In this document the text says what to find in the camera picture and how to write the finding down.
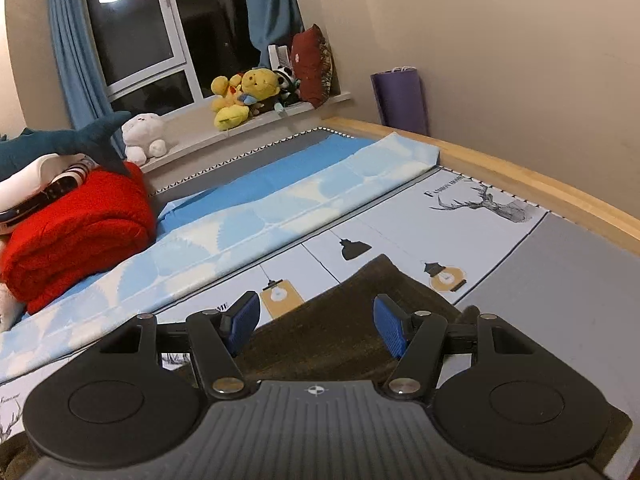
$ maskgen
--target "blue curtain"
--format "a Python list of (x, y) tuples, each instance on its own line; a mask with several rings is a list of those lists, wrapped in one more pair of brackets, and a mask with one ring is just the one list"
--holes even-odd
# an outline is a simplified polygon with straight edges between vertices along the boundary
[[(82, 0), (47, 1), (66, 108), (73, 127), (82, 128), (113, 111), (84, 20), (84, 3)], [(111, 142), (120, 156), (124, 156), (121, 131), (114, 134)]]
[(260, 50), (260, 66), (270, 68), (270, 44), (291, 46), (293, 36), (304, 30), (297, 0), (246, 0), (249, 37)]

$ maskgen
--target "black mechanical device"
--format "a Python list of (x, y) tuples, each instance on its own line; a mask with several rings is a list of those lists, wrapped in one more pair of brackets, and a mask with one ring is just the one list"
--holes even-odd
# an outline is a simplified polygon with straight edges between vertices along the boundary
[[(232, 356), (258, 295), (185, 323), (141, 314), (45, 380), (24, 426), (36, 479), (596, 480), (609, 424), (600, 391), (494, 314), (449, 324), (380, 295), (373, 319), (398, 366), (370, 381), (251, 384)], [(161, 367), (189, 352), (199, 388)], [(436, 389), (448, 354), (472, 366)]]

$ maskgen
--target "gray plastic base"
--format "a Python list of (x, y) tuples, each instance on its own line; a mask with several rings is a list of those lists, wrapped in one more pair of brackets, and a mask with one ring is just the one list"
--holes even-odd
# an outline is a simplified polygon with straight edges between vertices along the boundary
[(231, 479), (596, 480), (589, 465), (508, 472), (451, 447), (413, 402), (380, 396), (370, 381), (264, 381), (256, 394), (214, 404), (180, 446), (116, 471), (80, 471), (50, 458), (24, 480)]

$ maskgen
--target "window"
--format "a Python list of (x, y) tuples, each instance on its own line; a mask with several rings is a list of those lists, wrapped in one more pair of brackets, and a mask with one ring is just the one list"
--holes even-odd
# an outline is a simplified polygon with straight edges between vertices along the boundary
[(167, 114), (256, 66), (245, 0), (86, 0), (114, 110)]

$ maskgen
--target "window frame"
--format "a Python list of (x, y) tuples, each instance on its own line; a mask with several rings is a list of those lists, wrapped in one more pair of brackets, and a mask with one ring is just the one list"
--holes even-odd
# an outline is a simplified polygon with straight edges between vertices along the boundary
[(193, 97), (193, 103), (178, 108), (172, 112), (163, 115), (163, 118), (172, 118), (179, 114), (185, 113), (195, 107), (200, 106), (204, 102), (208, 102), (211, 97), (204, 98), (196, 71), (193, 67), (193, 61), (191, 60), (191, 54), (187, 45), (184, 30), (182, 28), (182, 22), (180, 20), (180, 13), (178, 12), (178, 5), (176, 0), (158, 0), (160, 9), (162, 11), (162, 18), (164, 19), (165, 29), (169, 42), (172, 48), (174, 56), (156, 63), (150, 67), (142, 69), (134, 74), (127, 76), (111, 85), (107, 85), (104, 73), (102, 72), (102, 64), (100, 63), (100, 56), (98, 55), (98, 49), (95, 44), (94, 30), (89, 16), (89, 7), (86, 0), (82, 0), (84, 5), (85, 21), (88, 27), (89, 36), (91, 39), (94, 55), (98, 60), (98, 68), (100, 69), (100, 76), (107, 94), (107, 98), (110, 102), (113, 102), (121, 97), (135, 91), (140, 88), (151, 84), (155, 81), (163, 79), (167, 76), (173, 75), (177, 72), (184, 72), (187, 82)]

